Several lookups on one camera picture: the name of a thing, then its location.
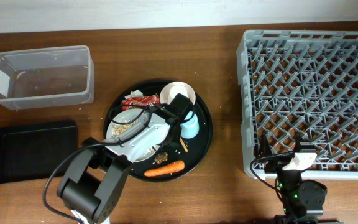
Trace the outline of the grey plate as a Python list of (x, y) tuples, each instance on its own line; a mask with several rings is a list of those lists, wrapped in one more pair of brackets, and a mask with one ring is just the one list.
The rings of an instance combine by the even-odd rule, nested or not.
[[(120, 124), (121, 124), (121, 123), (128, 123), (128, 122), (134, 120), (135, 117), (136, 117), (137, 115), (139, 115), (141, 111), (142, 111), (142, 110), (141, 110), (141, 109), (138, 109), (138, 108), (125, 110), (125, 111), (122, 111), (122, 112), (118, 113), (118, 114), (113, 118), (113, 120), (114, 120), (114, 121), (117, 121), (117, 122), (120, 123)], [(106, 131), (106, 134), (105, 134), (105, 138), (106, 138), (106, 139), (112, 138), (112, 137), (107, 137), (107, 134), (111, 134), (111, 128), (112, 128), (112, 124), (111, 124), (111, 123), (114, 123), (114, 122), (111, 121), (111, 122), (109, 123), (109, 125), (108, 125), (107, 131)], [(139, 160), (138, 160), (138, 158), (139, 158), (139, 157), (138, 157), (138, 158), (135, 160), (135, 162), (145, 161), (146, 159), (151, 158), (153, 155), (151, 155), (151, 156), (148, 157), (148, 158), (139, 159)]]

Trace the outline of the rice and food scraps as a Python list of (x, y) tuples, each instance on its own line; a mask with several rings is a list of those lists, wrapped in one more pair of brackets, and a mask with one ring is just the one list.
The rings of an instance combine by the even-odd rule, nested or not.
[[(136, 121), (134, 121), (131, 124), (125, 124), (125, 125), (111, 123), (112, 124), (111, 134), (107, 134), (107, 137), (114, 138), (114, 137), (122, 134), (123, 132), (127, 131), (129, 128), (134, 126), (136, 123), (137, 123)], [(151, 155), (153, 155), (155, 152), (158, 151), (159, 147), (160, 146), (158, 146), (158, 145), (154, 145), (154, 146), (150, 147), (143, 153), (143, 155), (141, 155), (138, 158), (138, 160), (150, 157)]]

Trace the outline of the orange carrot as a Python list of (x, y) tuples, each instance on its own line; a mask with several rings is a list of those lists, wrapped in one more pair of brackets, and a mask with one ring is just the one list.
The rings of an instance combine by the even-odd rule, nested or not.
[(179, 172), (182, 171), (184, 168), (185, 168), (185, 163), (182, 160), (179, 160), (156, 169), (147, 170), (144, 173), (144, 175), (146, 177), (156, 177), (160, 175)]

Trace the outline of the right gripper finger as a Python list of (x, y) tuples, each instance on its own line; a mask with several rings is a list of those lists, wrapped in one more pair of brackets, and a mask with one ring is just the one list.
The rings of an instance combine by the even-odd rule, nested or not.
[(269, 144), (266, 134), (262, 133), (257, 150), (257, 157), (271, 156), (272, 155), (271, 149), (272, 148)]
[(314, 153), (314, 146), (304, 141), (300, 134), (297, 134), (293, 151), (297, 153)]

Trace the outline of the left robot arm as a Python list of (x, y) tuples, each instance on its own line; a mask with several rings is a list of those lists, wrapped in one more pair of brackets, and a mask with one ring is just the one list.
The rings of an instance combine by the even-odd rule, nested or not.
[(167, 105), (146, 106), (122, 134), (88, 143), (63, 162), (68, 168), (57, 196), (77, 223), (103, 223), (117, 205), (133, 163), (151, 147), (178, 142), (181, 123), (193, 109), (182, 94)]

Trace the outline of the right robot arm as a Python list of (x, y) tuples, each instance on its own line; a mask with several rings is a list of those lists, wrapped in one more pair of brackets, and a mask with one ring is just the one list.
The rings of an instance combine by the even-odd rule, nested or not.
[(283, 215), (275, 215), (274, 223), (318, 223), (323, 215), (327, 187), (315, 180), (304, 180), (302, 173), (309, 169), (317, 156), (316, 148), (296, 137), (292, 151), (273, 154), (265, 134), (261, 136), (256, 162), (266, 165), (277, 175), (272, 186), (283, 205)]

